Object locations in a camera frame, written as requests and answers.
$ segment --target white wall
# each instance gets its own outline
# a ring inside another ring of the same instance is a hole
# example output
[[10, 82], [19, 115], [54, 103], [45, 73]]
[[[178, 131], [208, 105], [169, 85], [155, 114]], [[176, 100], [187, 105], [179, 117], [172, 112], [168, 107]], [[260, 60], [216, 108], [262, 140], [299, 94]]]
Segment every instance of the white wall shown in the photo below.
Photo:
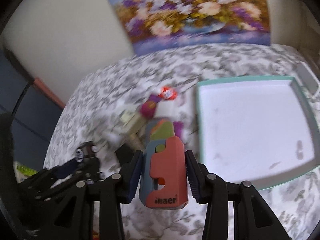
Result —
[[[273, 43], [298, 47], [299, 0], [268, 0]], [[88, 73], [133, 55], [107, 0], [24, 0], [3, 38], [23, 66], [67, 102]]]

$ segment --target fabric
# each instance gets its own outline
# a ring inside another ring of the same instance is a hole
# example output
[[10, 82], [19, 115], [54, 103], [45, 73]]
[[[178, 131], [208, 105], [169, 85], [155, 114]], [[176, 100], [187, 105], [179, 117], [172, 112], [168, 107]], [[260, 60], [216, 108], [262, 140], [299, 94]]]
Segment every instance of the fabric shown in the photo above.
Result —
[[[151, 91], [169, 85], [178, 91], [179, 121], [185, 149], [198, 156], [195, 84], [201, 80], [243, 75], [290, 75], [304, 64], [293, 48], [281, 45], [207, 44], [163, 50], [119, 61], [86, 76], [68, 101], [53, 133], [45, 167], [61, 165], [75, 156], [76, 148], [92, 140], [99, 147], [101, 169], [107, 176], [119, 171], [114, 150], [105, 134], [121, 134], [119, 114], [145, 102]], [[320, 121], [320, 98], [312, 99], [302, 88]], [[290, 237], [307, 239], [320, 219], [320, 170], [313, 169], [291, 182], [263, 190], [261, 195]], [[189, 192], [182, 210], [160, 211], [144, 207], [139, 198], [122, 205], [126, 238], [201, 239], [206, 206], [199, 206]], [[95, 230], [99, 206], [96, 205]], [[229, 215], [229, 239], [233, 239], [233, 214]]]
[[187, 45], [270, 45], [266, 0], [109, 0], [138, 55]]

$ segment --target screw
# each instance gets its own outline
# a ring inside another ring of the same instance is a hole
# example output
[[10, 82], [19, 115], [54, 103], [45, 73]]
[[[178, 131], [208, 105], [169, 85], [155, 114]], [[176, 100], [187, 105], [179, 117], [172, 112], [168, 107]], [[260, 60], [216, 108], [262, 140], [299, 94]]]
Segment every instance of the screw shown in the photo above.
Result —
[[83, 180], [78, 181], [76, 184], [77, 187], [84, 187], [85, 186], [85, 182]]
[[87, 184], [90, 185], [90, 184], [94, 184], [94, 181], [92, 179], [87, 179]]
[[251, 187], [251, 185], [252, 185], [252, 183], [250, 181], [248, 181], [248, 180], [243, 181], [242, 184], [245, 187]]
[[100, 180], [104, 180], [106, 178], [103, 171], [98, 171], [97, 174], [98, 174]]
[[121, 174], [119, 174], [119, 173], [112, 174], [111, 178], [120, 179], [121, 178]]
[[92, 150], [94, 153], [96, 153], [99, 149], [98, 149], [97, 146], [92, 145], [92, 146], [91, 146], [91, 150]]
[[217, 176], [216, 176], [215, 174], [213, 174], [213, 173], [209, 173], [209, 174], [207, 175], [207, 178], [213, 180], [213, 179], [216, 179]]

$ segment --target blue toy part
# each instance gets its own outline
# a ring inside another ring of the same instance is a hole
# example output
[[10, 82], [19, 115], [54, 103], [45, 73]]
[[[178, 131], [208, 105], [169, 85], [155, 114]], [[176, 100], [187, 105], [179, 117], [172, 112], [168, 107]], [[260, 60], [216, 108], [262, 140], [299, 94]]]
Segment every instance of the blue toy part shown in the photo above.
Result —
[[163, 140], [150, 141], [143, 154], [143, 167], [141, 172], [139, 198], [144, 205], [146, 205], [146, 199], [150, 194], [150, 192], [155, 190], [153, 178], [150, 177], [150, 164], [151, 164], [151, 157], [156, 152], [156, 147], [159, 144], [166, 145], [166, 140], [163, 139]]

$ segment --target purple toy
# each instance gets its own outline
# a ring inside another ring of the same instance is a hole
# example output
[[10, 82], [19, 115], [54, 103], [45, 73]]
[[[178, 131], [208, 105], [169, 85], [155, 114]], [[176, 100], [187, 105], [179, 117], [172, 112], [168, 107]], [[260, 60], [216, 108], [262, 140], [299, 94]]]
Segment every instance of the purple toy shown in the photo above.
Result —
[[183, 129], [183, 122], [173, 122], [174, 134], [178, 136], [180, 140], [182, 140], [182, 129]]
[[147, 119], [152, 119], [156, 111], [157, 103], [160, 101], [160, 97], [150, 95], [149, 99], [141, 106], [140, 114]]

